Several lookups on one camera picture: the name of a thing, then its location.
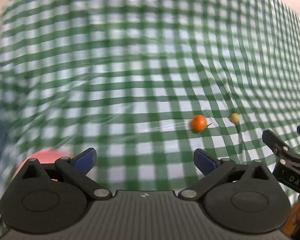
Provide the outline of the pink round plate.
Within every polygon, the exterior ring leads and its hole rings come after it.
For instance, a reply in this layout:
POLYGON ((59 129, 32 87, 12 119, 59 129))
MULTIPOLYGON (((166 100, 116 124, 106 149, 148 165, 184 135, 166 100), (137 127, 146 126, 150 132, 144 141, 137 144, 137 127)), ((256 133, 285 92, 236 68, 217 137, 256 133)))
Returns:
POLYGON ((80 154, 72 157, 70 154, 64 153, 59 150, 41 150, 39 152, 34 153, 29 156, 26 160, 24 160, 17 170, 15 171, 13 177, 17 175, 17 173, 21 170, 23 165, 29 159, 38 159, 41 164, 54 164, 57 159, 60 158, 69 158, 70 165, 74 167, 77 171, 81 172, 84 175, 87 175, 88 172, 94 167, 97 159, 97 152, 94 148, 88 148, 80 154))

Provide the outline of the orange tomato with stem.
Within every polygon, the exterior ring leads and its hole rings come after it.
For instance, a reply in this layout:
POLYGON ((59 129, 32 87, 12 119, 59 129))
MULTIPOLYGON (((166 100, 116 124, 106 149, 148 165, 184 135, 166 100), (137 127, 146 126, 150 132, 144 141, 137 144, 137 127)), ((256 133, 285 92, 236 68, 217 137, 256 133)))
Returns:
POLYGON ((193 132, 200 133, 211 125, 203 115, 196 115, 190 122, 193 132))

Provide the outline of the green white checkered cloth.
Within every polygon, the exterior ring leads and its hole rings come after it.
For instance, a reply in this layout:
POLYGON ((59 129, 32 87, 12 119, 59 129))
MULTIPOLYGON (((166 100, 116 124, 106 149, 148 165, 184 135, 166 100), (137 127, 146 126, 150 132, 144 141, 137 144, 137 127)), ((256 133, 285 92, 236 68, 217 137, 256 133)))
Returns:
POLYGON ((300 153, 300 17, 280 0, 10 0, 0 21, 0 198, 44 149, 94 148, 111 191, 189 186, 197 148, 272 168, 265 129, 300 153))

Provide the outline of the small yellow-green fruit far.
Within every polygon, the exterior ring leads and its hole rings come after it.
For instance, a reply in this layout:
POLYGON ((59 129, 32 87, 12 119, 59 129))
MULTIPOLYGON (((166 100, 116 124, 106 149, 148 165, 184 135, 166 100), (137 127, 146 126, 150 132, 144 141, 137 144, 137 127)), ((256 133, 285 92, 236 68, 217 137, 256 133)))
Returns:
POLYGON ((233 124, 239 124, 240 122, 240 116, 238 113, 232 113, 229 119, 233 124))

